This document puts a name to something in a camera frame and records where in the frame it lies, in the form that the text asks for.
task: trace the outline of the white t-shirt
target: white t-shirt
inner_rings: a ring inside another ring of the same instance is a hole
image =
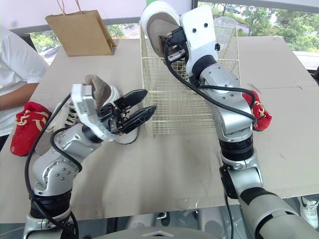
[[[39,83],[48,64],[24,40],[0,26],[0,96]],[[9,134],[23,107],[0,111],[0,136]]]

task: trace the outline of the brown paper bag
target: brown paper bag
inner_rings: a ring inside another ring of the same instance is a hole
[[[56,34],[68,56],[112,55],[112,40],[97,10],[66,14],[57,0],[63,14],[45,18]]]

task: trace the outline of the wire cage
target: wire cage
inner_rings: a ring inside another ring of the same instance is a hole
[[[142,29],[140,33],[143,87],[149,92],[143,104],[157,106],[155,114],[146,122],[148,134],[215,131],[214,115],[205,100],[169,72]],[[237,30],[216,26],[215,34],[221,46],[218,62],[240,79]],[[172,63],[172,67],[188,81],[183,59]]]

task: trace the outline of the window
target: window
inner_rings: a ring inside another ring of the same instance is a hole
[[[108,25],[107,29],[116,39],[135,39],[140,37],[138,23]],[[30,34],[37,52],[50,65],[59,52],[61,43],[53,31],[34,32]]]
[[[237,21],[238,36],[282,36],[293,51],[319,53],[319,14],[227,3],[201,5],[211,7],[215,20],[226,16]]]

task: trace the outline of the red shoe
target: red shoe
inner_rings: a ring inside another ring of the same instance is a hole
[[[16,129],[12,137],[11,153],[27,156],[50,115],[51,112],[40,104],[26,103],[24,110],[15,116]]]
[[[255,95],[255,103],[253,106],[253,115],[257,118],[257,123],[253,125],[253,130],[255,131],[263,131],[269,125],[272,117],[270,114],[265,110],[263,105],[260,103],[258,94],[255,91],[251,91]],[[251,103],[251,96],[247,93],[243,93],[243,97],[247,101],[248,104]]]

